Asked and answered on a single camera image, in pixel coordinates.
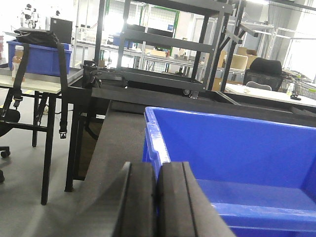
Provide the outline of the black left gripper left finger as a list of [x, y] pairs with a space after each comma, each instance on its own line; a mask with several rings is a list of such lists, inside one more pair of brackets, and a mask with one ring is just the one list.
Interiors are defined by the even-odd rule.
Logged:
[[75, 221], [76, 237], [154, 237], [155, 174], [145, 162], [127, 162], [106, 191]]

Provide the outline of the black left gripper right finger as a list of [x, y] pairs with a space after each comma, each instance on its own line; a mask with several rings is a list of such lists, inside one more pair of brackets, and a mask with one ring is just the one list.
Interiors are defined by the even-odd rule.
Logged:
[[234, 237], [201, 190], [188, 162], [164, 163], [158, 175], [159, 237]]

